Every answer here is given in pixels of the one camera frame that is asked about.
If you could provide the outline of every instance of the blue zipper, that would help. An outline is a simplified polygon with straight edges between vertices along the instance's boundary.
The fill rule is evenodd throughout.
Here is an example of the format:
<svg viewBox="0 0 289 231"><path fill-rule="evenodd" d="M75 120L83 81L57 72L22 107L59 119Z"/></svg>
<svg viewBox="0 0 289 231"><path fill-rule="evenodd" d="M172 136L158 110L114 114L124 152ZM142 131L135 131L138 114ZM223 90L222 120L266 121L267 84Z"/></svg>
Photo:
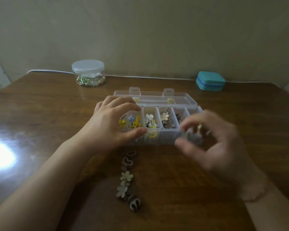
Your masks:
<svg viewBox="0 0 289 231"><path fill-rule="evenodd" d="M204 86L207 86L207 87L223 87L224 85L217 85L217 84L206 84L206 83L203 83L201 81L201 79L199 78L199 76L197 77L197 79L199 80L199 82L201 83L201 85L204 85Z"/></svg>

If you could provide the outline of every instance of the clear plastic storage box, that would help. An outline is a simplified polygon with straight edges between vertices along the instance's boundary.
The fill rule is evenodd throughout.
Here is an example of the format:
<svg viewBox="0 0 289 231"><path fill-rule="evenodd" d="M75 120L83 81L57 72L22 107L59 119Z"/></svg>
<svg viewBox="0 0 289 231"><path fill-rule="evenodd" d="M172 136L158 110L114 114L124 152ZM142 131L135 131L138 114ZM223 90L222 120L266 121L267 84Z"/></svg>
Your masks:
<svg viewBox="0 0 289 231"><path fill-rule="evenodd" d="M128 143L127 145L172 145L179 134L179 122L182 122L187 116L202 112L197 102L194 101L187 93L174 92L172 88L165 88L163 92L140 91L139 87L130 87L129 91L117 90L114 96L130 96L141 111L129 111L126 116L140 116L139 124L146 127L146 115L152 114L155 119L156 128L147 128L144 136ZM169 119L173 121L172 129L163 127L160 113L168 108Z"/></svg>

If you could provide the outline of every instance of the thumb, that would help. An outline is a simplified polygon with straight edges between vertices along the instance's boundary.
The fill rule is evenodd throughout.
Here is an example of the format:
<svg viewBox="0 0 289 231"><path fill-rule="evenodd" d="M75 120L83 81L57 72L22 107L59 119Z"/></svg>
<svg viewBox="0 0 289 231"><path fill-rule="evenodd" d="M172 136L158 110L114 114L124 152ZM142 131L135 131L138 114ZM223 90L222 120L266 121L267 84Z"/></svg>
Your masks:
<svg viewBox="0 0 289 231"><path fill-rule="evenodd" d="M121 144L126 143L130 140L135 140L139 138L140 136L143 136L147 132L146 128L136 128L132 131L128 131L125 133L120 134L120 142Z"/></svg>
<svg viewBox="0 0 289 231"><path fill-rule="evenodd" d="M196 145L192 144L184 138L177 138L175 145L182 151L184 155L195 160L200 166L203 165L205 151Z"/></svg>

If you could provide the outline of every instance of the white jar lid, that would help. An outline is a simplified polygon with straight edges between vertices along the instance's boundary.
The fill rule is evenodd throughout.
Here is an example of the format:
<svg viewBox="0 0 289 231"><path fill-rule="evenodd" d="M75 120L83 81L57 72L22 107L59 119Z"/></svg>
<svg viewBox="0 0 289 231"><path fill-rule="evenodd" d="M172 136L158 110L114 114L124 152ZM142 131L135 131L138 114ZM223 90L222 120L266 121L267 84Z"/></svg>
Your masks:
<svg viewBox="0 0 289 231"><path fill-rule="evenodd" d="M104 63L98 60L82 60L72 64L75 73L99 73L104 69Z"/></svg>

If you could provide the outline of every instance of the turquoise jewelry case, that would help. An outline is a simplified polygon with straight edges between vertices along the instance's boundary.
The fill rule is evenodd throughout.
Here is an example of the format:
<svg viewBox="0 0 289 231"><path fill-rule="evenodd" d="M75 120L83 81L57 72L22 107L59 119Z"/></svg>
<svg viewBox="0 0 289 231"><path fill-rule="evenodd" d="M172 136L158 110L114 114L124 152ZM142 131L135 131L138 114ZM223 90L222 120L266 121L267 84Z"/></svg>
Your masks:
<svg viewBox="0 0 289 231"><path fill-rule="evenodd" d="M206 71L200 71L196 79L198 87L205 91L221 91L225 82L219 73Z"/></svg>

